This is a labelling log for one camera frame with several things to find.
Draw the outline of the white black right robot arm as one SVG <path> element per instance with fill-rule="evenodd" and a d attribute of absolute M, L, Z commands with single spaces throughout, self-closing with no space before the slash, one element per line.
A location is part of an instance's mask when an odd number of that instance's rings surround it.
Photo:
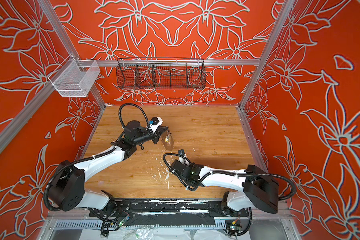
<path fill-rule="evenodd" d="M 214 169 L 192 163 L 185 154 L 165 153 L 163 161 L 187 191 L 201 187 L 221 187 L 231 190 L 223 197 L 222 208 L 238 212 L 256 208 L 276 214 L 278 203 L 292 198 L 297 187 L 294 181 L 277 174 L 266 173 L 255 165 L 241 170 Z"/>

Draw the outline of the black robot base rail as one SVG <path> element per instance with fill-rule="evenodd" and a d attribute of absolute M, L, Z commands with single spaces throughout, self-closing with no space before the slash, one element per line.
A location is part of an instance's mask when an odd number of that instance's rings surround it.
<path fill-rule="evenodd" d="M 249 230 L 252 212 L 235 212 L 222 199 L 122 199 L 115 210 L 107 208 L 82 217 L 57 217 L 47 227 L 46 240 L 78 240 L 86 230 L 104 239 L 113 233 L 138 229 L 180 228 L 184 230 L 223 230 L 239 234 Z"/>

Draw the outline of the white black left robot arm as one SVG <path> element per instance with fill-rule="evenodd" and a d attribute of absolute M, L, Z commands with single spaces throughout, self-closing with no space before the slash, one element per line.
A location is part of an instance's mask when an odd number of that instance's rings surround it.
<path fill-rule="evenodd" d="M 107 209 L 114 197 L 105 191 L 86 190 L 85 183 L 90 178 L 127 160 L 138 148 L 143 148 L 146 142 L 162 142 L 167 150 L 173 149 L 172 134 L 169 127 L 163 125 L 162 118 L 148 119 L 144 114 L 145 126 L 136 120 L 125 124 L 122 110 L 126 106 L 128 104 L 121 105 L 118 111 L 123 131 L 107 150 L 73 162 L 63 161 L 58 165 L 44 190 L 43 202 L 48 210 L 67 212 L 75 208 Z"/>

